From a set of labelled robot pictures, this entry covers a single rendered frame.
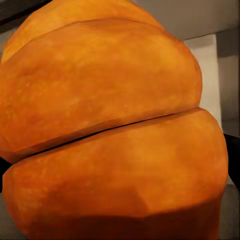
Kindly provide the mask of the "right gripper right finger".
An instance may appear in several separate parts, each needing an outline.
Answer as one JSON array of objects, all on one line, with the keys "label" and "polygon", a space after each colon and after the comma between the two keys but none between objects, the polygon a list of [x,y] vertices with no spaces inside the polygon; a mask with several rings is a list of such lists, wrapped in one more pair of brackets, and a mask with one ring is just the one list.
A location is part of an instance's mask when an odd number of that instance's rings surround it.
[{"label": "right gripper right finger", "polygon": [[228,174],[240,192],[240,138],[223,135],[228,152]]}]

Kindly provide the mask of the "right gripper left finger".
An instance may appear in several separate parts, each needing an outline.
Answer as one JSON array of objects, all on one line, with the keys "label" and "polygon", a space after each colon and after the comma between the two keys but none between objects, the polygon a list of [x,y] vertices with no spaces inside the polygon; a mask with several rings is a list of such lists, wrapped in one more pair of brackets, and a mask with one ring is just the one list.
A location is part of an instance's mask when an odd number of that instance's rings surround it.
[{"label": "right gripper left finger", "polygon": [[0,156],[0,193],[3,191],[3,175],[11,166],[11,163]]}]

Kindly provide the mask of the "pumpkin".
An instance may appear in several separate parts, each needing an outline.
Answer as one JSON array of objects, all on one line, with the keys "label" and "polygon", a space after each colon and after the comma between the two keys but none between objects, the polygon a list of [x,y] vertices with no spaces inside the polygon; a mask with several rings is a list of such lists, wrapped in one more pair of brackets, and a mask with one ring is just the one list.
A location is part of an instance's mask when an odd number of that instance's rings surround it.
[{"label": "pumpkin", "polygon": [[0,59],[2,195],[30,240],[217,240],[229,155],[198,60],[130,0],[53,0]]}]

